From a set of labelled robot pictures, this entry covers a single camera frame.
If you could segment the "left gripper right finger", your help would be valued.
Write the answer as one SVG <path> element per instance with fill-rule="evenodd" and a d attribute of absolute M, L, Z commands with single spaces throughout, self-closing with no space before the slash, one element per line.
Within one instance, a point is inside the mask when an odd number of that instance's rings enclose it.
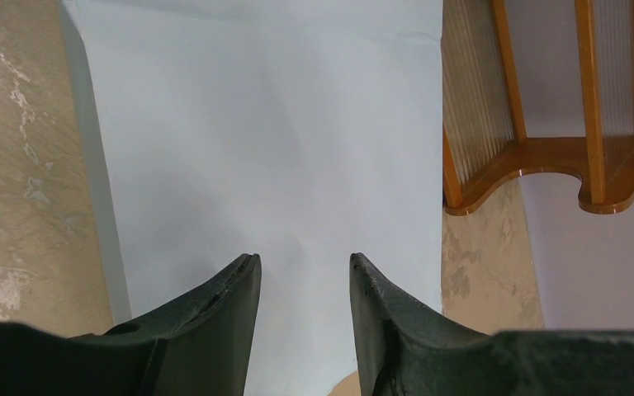
<path fill-rule="evenodd" d="M 634 331 L 477 332 L 350 257 L 364 395 L 634 395 Z"/>

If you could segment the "light blue paper bag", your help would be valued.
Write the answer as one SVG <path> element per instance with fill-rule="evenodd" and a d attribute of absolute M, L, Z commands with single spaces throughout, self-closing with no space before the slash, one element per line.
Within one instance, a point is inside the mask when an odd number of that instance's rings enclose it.
<path fill-rule="evenodd" d="M 61 1 L 115 323 L 242 253 L 245 392 L 357 368 L 350 256 L 440 309 L 440 1 Z"/>

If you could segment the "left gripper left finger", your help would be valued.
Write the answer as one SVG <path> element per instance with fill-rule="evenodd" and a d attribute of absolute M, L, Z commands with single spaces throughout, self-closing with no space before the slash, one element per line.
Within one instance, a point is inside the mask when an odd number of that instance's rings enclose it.
<path fill-rule="evenodd" d="M 0 395 L 240 395 L 261 289 L 243 254 L 205 283 L 107 332 L 65 338 L 0 323 Z"/>

